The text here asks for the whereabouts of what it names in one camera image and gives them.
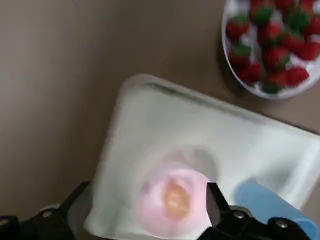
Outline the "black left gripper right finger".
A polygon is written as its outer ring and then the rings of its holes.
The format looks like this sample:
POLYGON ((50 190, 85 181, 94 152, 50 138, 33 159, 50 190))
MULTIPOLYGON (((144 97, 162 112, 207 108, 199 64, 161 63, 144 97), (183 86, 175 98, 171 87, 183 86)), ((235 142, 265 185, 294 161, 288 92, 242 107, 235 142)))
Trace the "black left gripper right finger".
POLYGON ((207 183, 206 210, 211 225, 201 240, 310 240, 312 221, 271 190, 247 181, 227 203, 218 185, 207 183))

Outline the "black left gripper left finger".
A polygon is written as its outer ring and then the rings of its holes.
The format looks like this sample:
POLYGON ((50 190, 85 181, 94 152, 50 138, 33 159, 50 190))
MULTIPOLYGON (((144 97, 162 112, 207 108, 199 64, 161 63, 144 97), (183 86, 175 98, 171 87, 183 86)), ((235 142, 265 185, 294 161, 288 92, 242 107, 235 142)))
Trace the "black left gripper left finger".
POLYGON ((0 217, 2 240, 75 240, 90 206, 90 182, 81 182, 57 207, 42 209, 20 221, 15 215, 0 217))

